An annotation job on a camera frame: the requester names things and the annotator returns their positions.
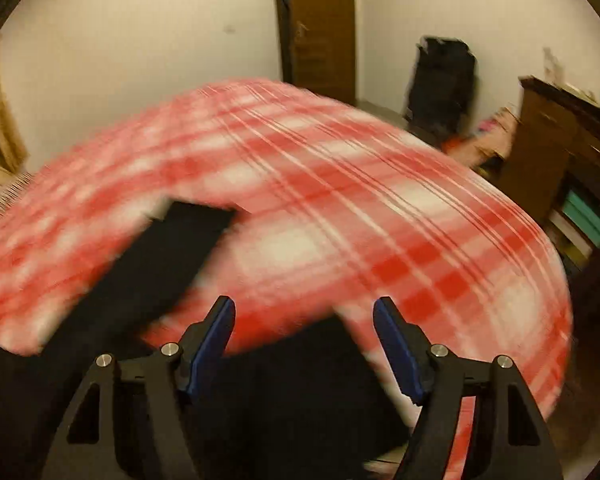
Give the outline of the dark wooden cabinet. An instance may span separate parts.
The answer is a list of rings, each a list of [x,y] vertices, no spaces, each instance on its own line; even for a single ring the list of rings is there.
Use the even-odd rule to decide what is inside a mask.
[[[600,107],[533,76],[498,188],[545,231],[579,332],[600,320]]]

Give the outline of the striped pillow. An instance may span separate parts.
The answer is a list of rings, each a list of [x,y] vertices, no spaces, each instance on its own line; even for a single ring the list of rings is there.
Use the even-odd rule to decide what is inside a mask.
[[[22,172],[11,177],[4,185],[0,187],[0,219],[2,215],[9,210],[23,192],[27,189],[33,179],[30,172]]]

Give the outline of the black pants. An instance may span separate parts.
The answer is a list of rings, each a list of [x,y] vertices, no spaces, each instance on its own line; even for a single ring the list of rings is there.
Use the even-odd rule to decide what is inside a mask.
[[[363,479],[410,433],[342,319],[236,356],[221,296],[157,350],[169,312],[235,211],[175,202],[42,351],[0,346],[0,479]]]

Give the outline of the brown wooden door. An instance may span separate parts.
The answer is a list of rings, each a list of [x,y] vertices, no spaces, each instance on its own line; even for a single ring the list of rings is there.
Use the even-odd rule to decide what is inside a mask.
[[[355,0],[276,0],[283,81],[356,102]]]

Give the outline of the red plaid bed sheet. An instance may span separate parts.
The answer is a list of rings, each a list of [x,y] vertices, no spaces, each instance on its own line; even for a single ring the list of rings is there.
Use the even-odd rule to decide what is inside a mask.
[[[38,170],[0,219],[0,346],[36,356],[74,306],[175,202],[235,218],[176,305],[139,330],[177,342],[221,296],[236,356],[342,319],[407,426],[363,479],[396,479],[420,411],[373,324],[389,297],[457,356],[512,358],[543,416],[565,375],[571,308],[542,229],[449,156],[341,102],[263,79],[209,84]],[[463,479],[475,400],[442,479]]]

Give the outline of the black bag on chair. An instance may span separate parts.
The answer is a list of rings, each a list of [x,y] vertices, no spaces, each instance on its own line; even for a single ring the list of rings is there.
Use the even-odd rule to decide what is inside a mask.
[[[422,36],[417,51],[403,117],[420,140],[440,148],[469,115],[477,60],[468,44],[453,38]]]

